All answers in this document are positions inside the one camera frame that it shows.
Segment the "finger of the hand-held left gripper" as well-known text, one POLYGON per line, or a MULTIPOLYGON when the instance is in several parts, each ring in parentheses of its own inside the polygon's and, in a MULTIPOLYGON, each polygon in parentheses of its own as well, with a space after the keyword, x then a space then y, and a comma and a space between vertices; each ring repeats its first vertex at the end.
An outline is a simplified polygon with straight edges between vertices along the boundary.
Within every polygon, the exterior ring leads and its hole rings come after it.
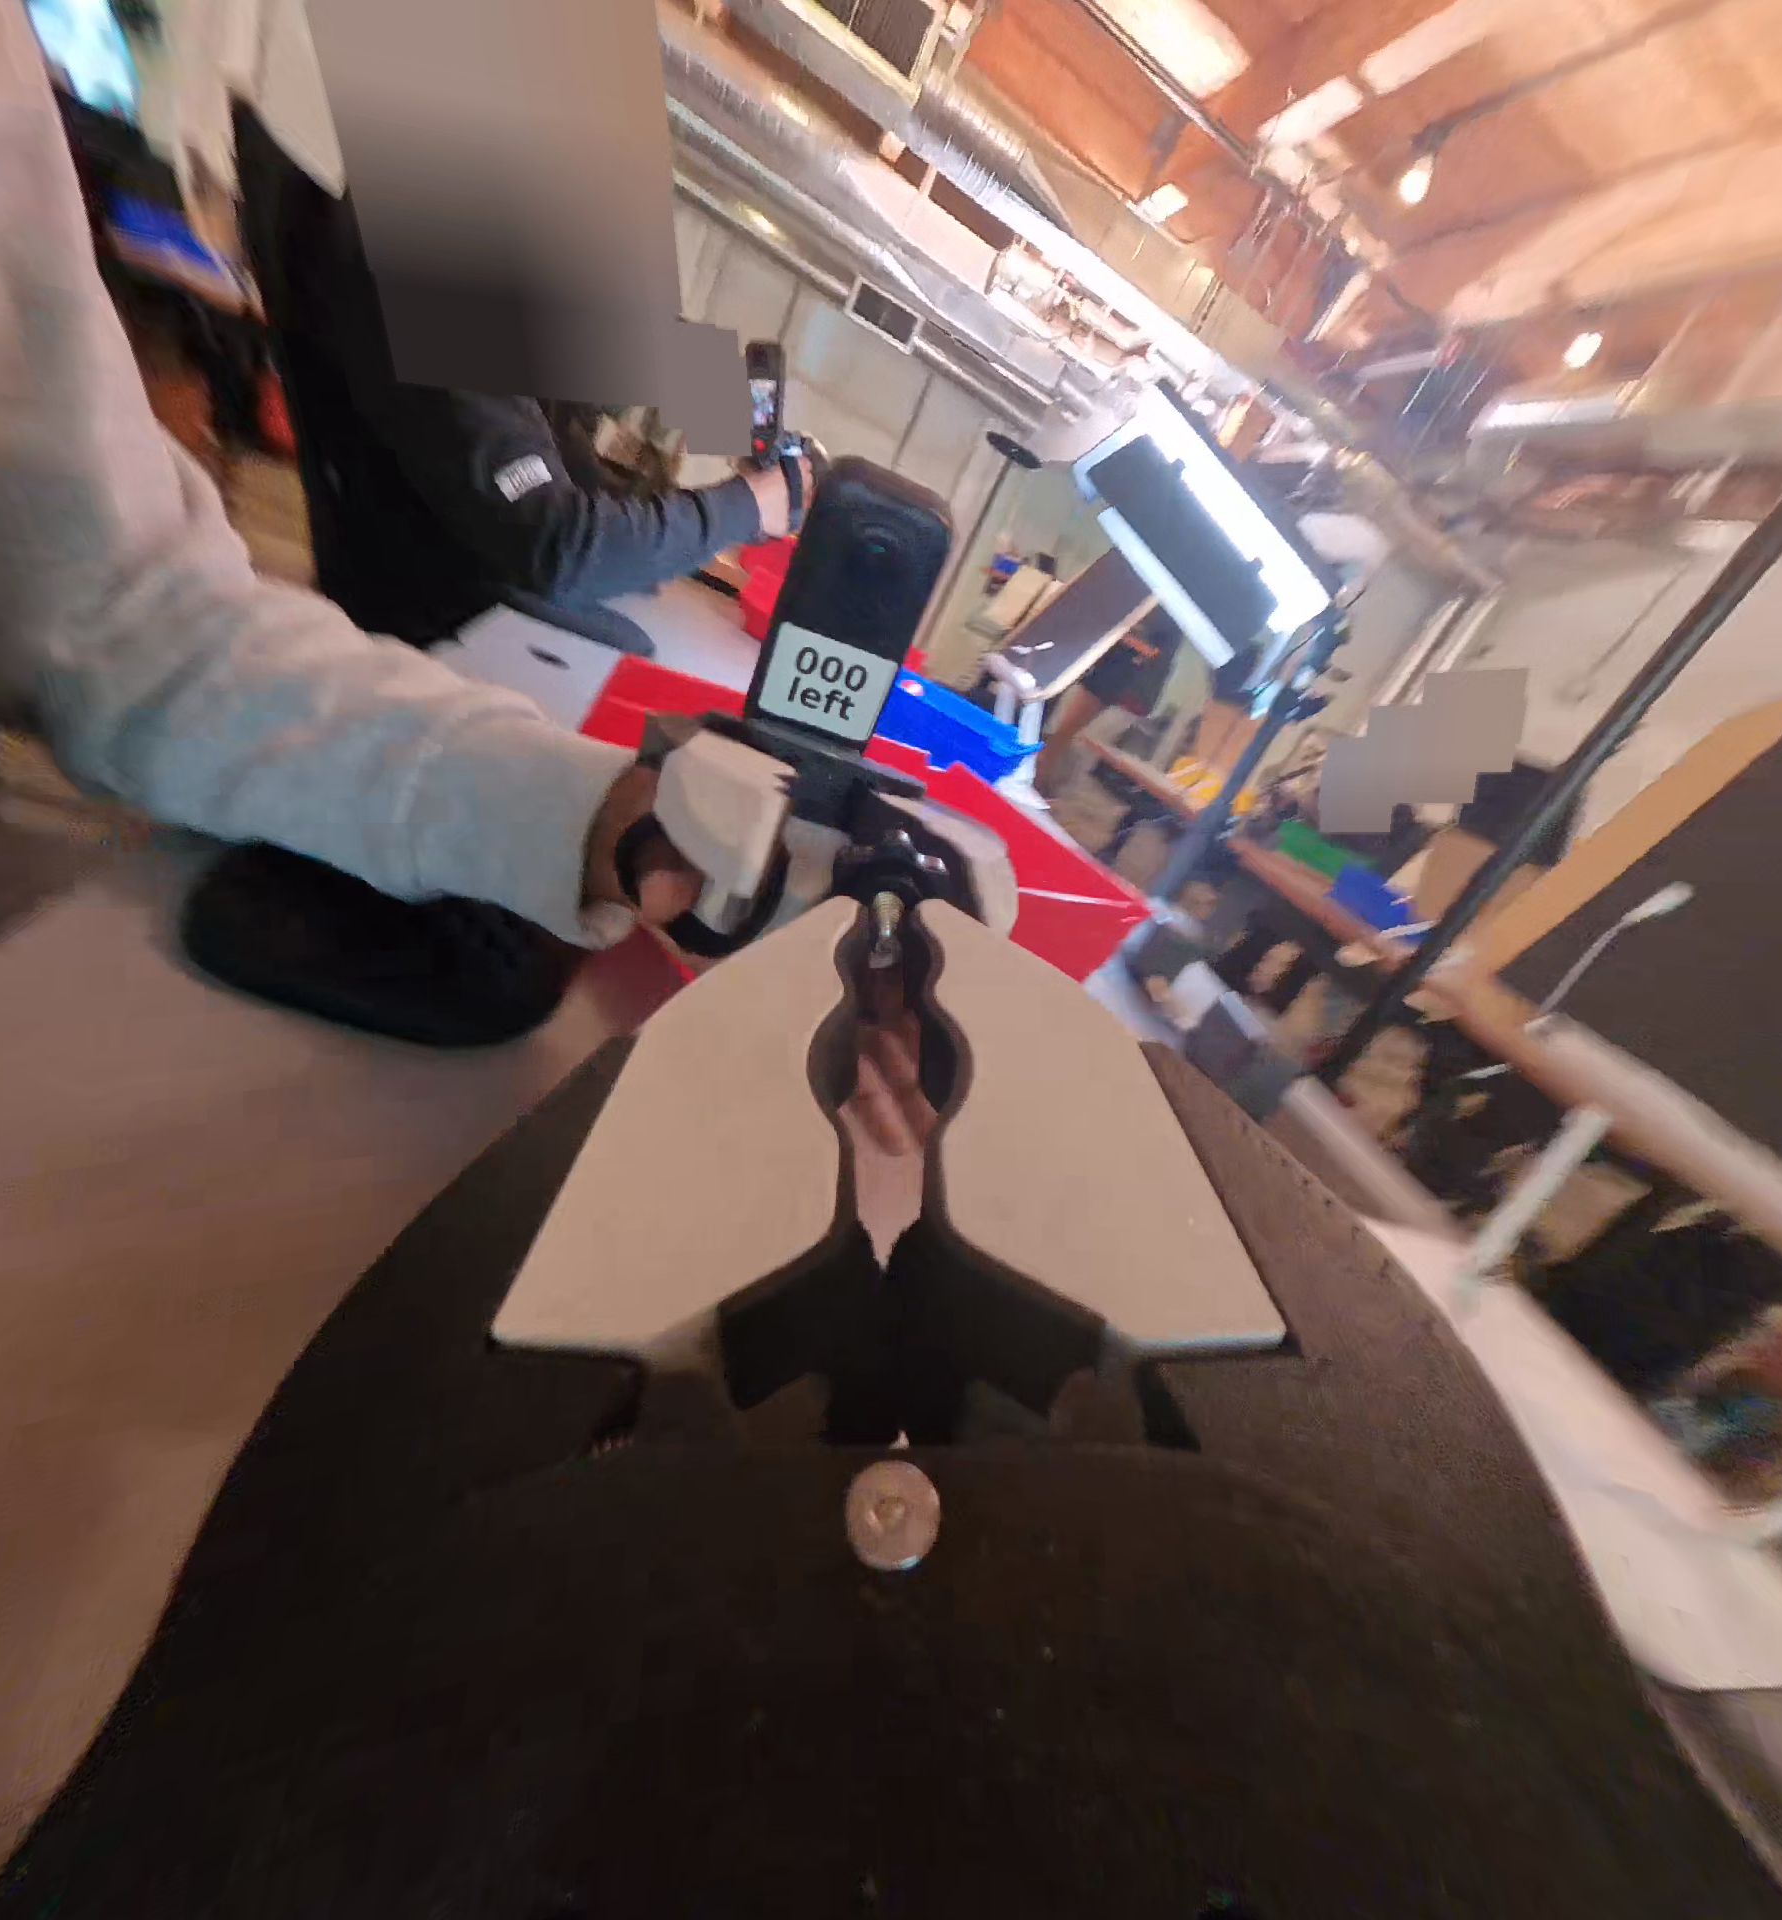
POLYGON ((699 930, 775 930, 797 915, 789 898, 795 771, 729 735, 691 735, 662 754, 655 819, 698 873, 690 922, 699 930))
POLYGON ((908 836, 930 893, 949 899, 989 930, 1017 922, 1019 888, 999 832, 935 802, 908 805, 908 836))

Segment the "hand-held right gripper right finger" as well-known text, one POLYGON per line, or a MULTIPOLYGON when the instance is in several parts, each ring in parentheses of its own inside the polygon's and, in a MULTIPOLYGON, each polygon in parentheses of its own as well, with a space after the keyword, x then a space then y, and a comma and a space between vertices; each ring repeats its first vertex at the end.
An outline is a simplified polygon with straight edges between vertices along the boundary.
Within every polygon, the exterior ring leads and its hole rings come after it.
POLYGON ((1046 1416, 1078 1376, 1282 1351, 1285 1315, 1130 1032, 951 904, 921 904, 912 937, 951 1071, 894 1247, 920 1376, 1046 1416))

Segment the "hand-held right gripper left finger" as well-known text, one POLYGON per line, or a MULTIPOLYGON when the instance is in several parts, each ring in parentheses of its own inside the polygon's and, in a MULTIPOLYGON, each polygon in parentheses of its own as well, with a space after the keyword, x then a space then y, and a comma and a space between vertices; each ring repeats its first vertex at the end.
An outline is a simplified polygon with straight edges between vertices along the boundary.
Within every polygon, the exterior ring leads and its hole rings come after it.
POLYGON ((860 1372, 894 1157, 851 1109, 860 907, 828 899, 650 1016, 491 1341, 715 1379, 748 1412, 860 1372))

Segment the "black star knob screw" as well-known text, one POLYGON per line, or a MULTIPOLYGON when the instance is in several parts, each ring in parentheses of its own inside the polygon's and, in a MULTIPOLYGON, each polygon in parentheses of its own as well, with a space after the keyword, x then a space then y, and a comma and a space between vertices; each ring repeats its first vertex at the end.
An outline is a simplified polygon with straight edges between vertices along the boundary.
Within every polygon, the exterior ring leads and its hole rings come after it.
POLYGON ((902 926, 927 899, 955 899, 955 874, 942 854, 912 832, 891 830, 872 845, 851 845, 834 863, 832 893, 856 901, 866 920, 864 965, 872 973, 902 965, 902 926))

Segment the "person's left forearm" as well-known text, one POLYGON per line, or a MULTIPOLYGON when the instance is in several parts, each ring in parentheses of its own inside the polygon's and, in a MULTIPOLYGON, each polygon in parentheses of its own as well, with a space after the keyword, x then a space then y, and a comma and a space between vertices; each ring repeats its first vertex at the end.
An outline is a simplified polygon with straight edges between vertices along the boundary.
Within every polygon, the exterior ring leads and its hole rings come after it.
POLYGON ((507 907, 583 948, 635 922, 603 876, 618 749, 242 557, 113 579, 32 690, 61 766, 157 823, 279 847, 394 899, 507 907))

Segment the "grey desk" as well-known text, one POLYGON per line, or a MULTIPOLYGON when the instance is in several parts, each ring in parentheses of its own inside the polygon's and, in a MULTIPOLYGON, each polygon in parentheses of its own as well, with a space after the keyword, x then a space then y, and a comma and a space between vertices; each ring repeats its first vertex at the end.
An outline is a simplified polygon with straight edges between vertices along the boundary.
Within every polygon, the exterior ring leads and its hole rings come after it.
POLYGON ((397 1233, 680 985, 640 933, 430 1051, 187 972, 206 845, 0 823, 0 1864, 125 1691, 279 1379, 397 1233))

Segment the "black panel desk lamp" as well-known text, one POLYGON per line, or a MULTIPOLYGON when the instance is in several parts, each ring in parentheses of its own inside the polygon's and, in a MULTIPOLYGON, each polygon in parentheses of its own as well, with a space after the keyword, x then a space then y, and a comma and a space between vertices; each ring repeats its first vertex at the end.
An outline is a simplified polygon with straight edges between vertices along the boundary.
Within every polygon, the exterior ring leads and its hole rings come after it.
POLYGON ((1559 1126, 1465 1245, 1373 1235, 1501 1392, 1638 1667, 1782 1693, 1782 1492, 1722 1498, 1505 1276, 1607 1142, 1782 1258, 1782 701, 1700 742, 1422 989, 1559 1126))

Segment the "person's left hand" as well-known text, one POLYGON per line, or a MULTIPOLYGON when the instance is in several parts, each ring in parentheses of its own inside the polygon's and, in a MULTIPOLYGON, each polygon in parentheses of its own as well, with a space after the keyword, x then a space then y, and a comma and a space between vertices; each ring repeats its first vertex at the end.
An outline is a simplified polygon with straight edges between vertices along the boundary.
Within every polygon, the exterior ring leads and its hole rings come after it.
POLYGON ((690 913, 702 873, 673 847, 655 817, 659 771, 632 766, 599 802, 583 850, 583 944, 605 951, 640 926, 669 926, 690 913))

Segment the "black floor lamp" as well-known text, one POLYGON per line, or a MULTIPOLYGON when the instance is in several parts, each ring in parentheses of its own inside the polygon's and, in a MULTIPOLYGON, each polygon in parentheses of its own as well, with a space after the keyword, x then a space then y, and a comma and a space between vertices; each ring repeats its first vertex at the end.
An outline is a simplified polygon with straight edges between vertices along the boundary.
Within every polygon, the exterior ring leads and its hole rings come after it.
POLYGON ((1524 866, 1526 854, 1553 822, 1583 797, 1598 769, 1628 742, 1647 713, 1688 670, 1714 634, 1733 618, 1756 584, 1782 558, 1782 494, 1768 515, 1739 543, 1708 588, 1671 627, 1634 678, 1598 715, 1581 744, 1551 772, 1530 811, 1508 827, 1497 853, 1478 868, 1464 891, 1436 915, 1428 935, 1396 972, 1387 973, 1364 1005, 1315 1064, 1315 1079, 1336 1089, 1376 1038, 1405 1011, 1430 972, 1448 956, 1481 910, 1499 896, 1508 876, 1524 866))
MULTIPOLYGON (((1026 444, 1022 444, 1017 437, 1002 429, 988 429, 984 441, 993 450, 993 454, 999 455, 999 463, 1002 463, 1002 476, 993 483, 991 498, 984 504, 989 509, 996 511, 999 505, 1003 505, 1003 486, 1008 484, 1008 478, 1012 474, 1034 474, 1042 470, 1042 458, 1036 451, 1032 451, 1026 444)), ((1016 550, 1016 543, 1012 543, 1008 531, 999 531, 999 536, 996 536, 993 540, 993 550, 988 563, 982 565, 982 576, 980 576, 980 586, 979 586, 980 597, 982 600, 993 597, 1006 586, 1006 582, 1016 573, 1017 566, 1019 566, 1019 557, 1016 550)))

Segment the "wooden work table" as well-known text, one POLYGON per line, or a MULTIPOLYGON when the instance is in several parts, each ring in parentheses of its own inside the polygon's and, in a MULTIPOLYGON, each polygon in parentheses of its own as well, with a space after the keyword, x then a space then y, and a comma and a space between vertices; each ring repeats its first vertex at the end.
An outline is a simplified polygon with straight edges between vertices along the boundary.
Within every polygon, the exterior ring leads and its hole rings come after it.
MULTIPOLYGON (((1133 801, 1118 822, 1121 832, 1112 839, 1112 850, 1098 854, 1103 863, 1111 864, 1118 848, 1145 822, 1166 827, 1171 848, 1182 850, 1186 830, 1200 816, 1184 789, 1111 744, 1096 744, 1092 762, 1109 772, 1105 782, 1112 792, 1122 792, 1133 801)), ((1240 836, 1224 836, 1215 841, 1208 863, 1211 884, 1240 874, 1243 912, 1257 910, 1251 898, 1262 896, 1267 899, 1262 912, 1285 920, 1285 938, 1313 953, 1327 973, 1342 967, 1368 967, 1376 975, 1387 978, 1409 962, 1412 942, 1396 929, 1363 922, 1345 901, 1330 896, 1324 876, 1301 866, 1287 853, 1240 836)))

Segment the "white lit light panel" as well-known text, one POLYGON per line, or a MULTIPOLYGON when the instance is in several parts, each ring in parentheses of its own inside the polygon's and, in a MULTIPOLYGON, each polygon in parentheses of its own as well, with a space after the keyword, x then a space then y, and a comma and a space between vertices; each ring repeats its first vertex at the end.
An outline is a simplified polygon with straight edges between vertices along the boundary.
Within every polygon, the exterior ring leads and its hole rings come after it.
POLYGON ((1207 667, 1268 674, 1345 638, 1340 584, 1166 379, 1070 463, 1109 543, 1207 667))

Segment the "black mesh wrist rest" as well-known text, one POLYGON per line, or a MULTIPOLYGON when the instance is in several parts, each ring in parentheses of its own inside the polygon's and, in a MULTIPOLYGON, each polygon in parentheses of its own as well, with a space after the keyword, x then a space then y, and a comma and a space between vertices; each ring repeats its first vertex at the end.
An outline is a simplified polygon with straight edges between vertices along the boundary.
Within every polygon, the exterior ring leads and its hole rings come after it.
POLYGON ((271 845, 194 879, 184 960, 280 1012, 428 1049, 514 1043, 554 1016, 581 951, 478 899, 395 899, 271 845))

